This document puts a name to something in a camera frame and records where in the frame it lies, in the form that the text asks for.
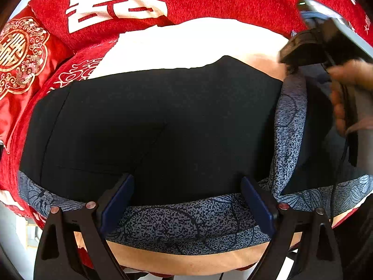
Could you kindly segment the right hand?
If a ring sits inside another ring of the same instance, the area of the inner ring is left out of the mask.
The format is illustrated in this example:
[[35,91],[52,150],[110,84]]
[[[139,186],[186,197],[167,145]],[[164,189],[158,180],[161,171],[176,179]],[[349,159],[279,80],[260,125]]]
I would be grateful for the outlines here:
[[327,69],[332,80],[330,100],[335,115],[336,129],[345,137],[352,124],[348,116],[350,98],[348,87],[358,87],[372,94],[372,64],[359,60],[349,60],[343,65]]

